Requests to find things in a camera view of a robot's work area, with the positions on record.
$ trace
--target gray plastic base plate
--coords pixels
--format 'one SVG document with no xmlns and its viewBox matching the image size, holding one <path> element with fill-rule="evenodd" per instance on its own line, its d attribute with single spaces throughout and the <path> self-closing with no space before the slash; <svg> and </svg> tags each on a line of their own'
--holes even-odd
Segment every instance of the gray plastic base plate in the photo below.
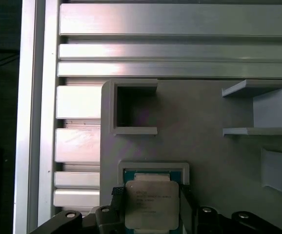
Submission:
<svg viewBox="0 0 282 234">
<path fill-rule="evenodd" d="M 225 216 L 253 212 L 282 228 L 282 192 L 262 184 L 261 148 L 282 152 L 282 136 L 222 136 L 223 128 L 253 126 L 251 100 L 222 98 L 222 89 L 240 81 L 159 80 L 146 109 L 156 136 L 109 132 L 110 88 L 102 88 L 101 205 L 118 185 L 120 161 L 186 161 L 200 205 Z"/>
</svg>

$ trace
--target aluminum frame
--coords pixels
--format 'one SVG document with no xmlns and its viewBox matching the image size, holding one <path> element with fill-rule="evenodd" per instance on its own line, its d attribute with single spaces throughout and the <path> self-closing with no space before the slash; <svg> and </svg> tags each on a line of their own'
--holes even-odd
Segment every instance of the aluminum frame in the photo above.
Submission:
<svg viewBox="0 0 282 234">
<path fill-rule="evenodd" d="M 59 44 L 59 0 L 46 0 L 44 28 L 44 60 L 40 125 L 40 169 L 38 225 L 54 214 L 54 142 L 56 129 L 56 87 Z"/>
<path fill-rule="evenodd" d="M 13 233 L 37 227 L 45 0 L 22 3 Z"/>
<path fill-rule="evenodd" d="M 113 77 L 282 78 L 282 5 L 61 5 L 60 0 L 24 0 L 22 18 L 16 234 L 32 231 L 55 214 L 60 78 L 67 78 L 67 85 L 89 79 L 104 83 Z M 60 35 L 74 44 L 59 48 Z M 63 164 L 69 171 L 88 168 L 100 169 L 98 163 Z"/>
</svg>

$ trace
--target gray 3d-printed tray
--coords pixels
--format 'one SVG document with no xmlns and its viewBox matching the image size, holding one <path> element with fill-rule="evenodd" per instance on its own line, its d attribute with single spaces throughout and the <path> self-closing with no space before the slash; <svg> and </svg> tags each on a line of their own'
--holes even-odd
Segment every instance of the gray 3d-printed tray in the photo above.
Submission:
<svg viewBox="0 0 282 234">
<path fill-rule="evenodd" d="M 107 82 L 101 100 L 101 205 L 109 204 L 110 191 L 118 185 L 119 162 L 186 161 L 200 205 L 226 216 L 250 211 L 282 228 L 282 192 L 265 187 L 261 154 L 262 148 L 282 152 L 282 136 L 274 136 L 282 132 L 222 135 L 227 128 L 255 128 L 252 97 L 222 97 L 222 90 L 240 82 L 158 80 L 155 94 L 146 88 L 124 89 L 126 98 L 119 105 L 125 115 L 116 113 Z M 114 115 L 123 118 L 113 122 L 123 127 L 118 132 L 111 131 Z"/>
</svg>

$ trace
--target gray plastic block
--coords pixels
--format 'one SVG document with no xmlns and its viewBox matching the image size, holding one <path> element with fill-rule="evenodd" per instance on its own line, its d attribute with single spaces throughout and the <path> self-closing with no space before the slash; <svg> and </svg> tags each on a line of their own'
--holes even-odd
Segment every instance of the gray plastic block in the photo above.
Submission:
<svg viewBox="0 0 282 234">
<path fill-rule="evenodd" d="M 223 135 L 282 135 L 282 80 L 244 80 L 222 97 L 253 101 L 253 126 L 224 128 Z"/>
<path fill-rule="evenodd" d="M 282 153 L 262 149 L 262 185 L 282 192 Z"/>
<path fill-rule="evenodd" d="M 134 106 L 142 105 L 146 112 L 147 101 L 155 97 L 156 79 L 110 80 L 110 133 L 127 135 L 156 135 L 157 127 L 146 114 L 135 113 Z"/>
</svg>

